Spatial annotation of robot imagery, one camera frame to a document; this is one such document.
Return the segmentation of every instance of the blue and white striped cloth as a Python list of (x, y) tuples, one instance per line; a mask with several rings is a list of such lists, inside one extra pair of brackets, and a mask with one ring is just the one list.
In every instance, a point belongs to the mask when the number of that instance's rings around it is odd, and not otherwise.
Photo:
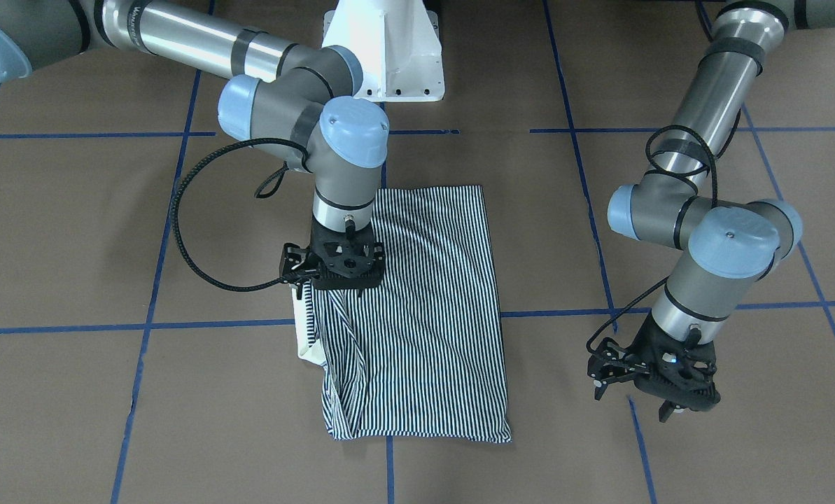
[(381, 287), (308, 284), (296, 306), (299, 357), (325, 370), (328, 433), (510, 442), (482, 188), (381, 189), (372, 222)]

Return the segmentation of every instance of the striped fabric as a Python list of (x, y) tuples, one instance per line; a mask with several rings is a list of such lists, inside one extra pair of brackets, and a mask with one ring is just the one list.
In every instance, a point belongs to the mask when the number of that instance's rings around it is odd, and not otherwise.
[(482, 189), (381, 189), (373, 225), (381, 287), (358, 297), (306, 285), (299, 307), (300, 356), (325, 356), (328, 433), (510, 442)]

